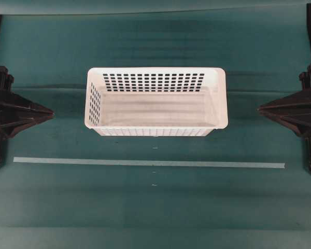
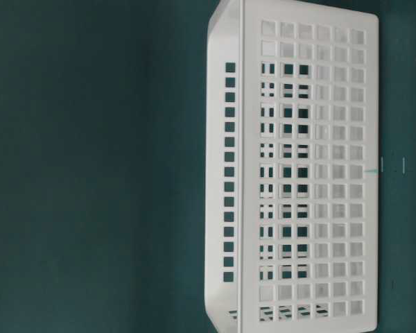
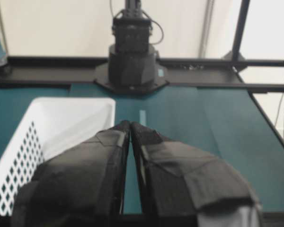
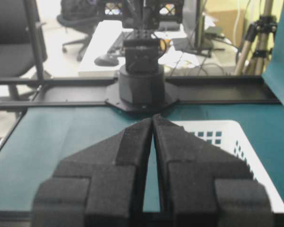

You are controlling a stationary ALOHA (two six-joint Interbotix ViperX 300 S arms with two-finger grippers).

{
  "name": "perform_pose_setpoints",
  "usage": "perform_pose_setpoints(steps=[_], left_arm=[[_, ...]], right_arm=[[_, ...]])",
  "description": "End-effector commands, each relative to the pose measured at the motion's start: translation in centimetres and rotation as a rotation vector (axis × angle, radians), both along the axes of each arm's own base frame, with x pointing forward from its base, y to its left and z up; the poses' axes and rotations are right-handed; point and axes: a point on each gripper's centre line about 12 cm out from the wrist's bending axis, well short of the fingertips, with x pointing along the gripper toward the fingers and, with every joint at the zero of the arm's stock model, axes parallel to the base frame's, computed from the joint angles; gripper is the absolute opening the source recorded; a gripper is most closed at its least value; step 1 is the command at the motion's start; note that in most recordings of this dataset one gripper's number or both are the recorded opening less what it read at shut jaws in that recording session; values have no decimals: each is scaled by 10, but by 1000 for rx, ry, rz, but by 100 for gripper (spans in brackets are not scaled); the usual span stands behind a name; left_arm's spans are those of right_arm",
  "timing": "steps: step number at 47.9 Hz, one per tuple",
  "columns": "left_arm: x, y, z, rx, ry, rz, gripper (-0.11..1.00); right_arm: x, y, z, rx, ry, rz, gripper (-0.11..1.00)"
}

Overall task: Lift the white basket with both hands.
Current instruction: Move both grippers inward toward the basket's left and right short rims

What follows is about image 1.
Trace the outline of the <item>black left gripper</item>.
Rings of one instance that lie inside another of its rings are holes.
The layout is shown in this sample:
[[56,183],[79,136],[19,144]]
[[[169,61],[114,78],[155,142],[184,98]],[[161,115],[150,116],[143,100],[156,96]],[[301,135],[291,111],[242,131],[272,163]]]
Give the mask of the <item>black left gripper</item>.
[[[54,112],[11,92],[14,77],[8,69],[0,66],[0,140],[15,137],[18,133],[54,118]],[[15,109],[46,114],[39,117],[22,118],[15,121]]]

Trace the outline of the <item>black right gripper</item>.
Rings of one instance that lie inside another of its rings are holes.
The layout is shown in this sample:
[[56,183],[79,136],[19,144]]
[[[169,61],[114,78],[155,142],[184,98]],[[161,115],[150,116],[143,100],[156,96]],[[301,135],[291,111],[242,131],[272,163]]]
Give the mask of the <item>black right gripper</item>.
[[276,99],[258,108],[258,112],[299,137],[311,136],[311,64],[299,75],[302,91]]

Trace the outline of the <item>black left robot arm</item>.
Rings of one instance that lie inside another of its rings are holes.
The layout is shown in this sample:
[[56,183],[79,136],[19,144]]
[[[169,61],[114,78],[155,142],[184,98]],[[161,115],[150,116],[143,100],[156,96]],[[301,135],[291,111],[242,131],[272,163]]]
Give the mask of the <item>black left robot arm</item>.
[[5,66],[0,66],[0,164],[3,144],[32,126],[39,125],[54,116],[54,112],[32,102],[11,90],[14,77]]

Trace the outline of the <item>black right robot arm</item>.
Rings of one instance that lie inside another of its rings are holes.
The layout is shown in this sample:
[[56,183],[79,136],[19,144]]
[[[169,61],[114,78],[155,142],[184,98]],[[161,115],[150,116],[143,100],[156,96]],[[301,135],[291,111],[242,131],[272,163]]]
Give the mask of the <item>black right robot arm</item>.
[[[311,3],[306,5],[306,21],[311,48]],[[302,90],[276,99],[258,108],[259,114],[276,122],[306,140],[311,172],[311,64],[299,75]]]

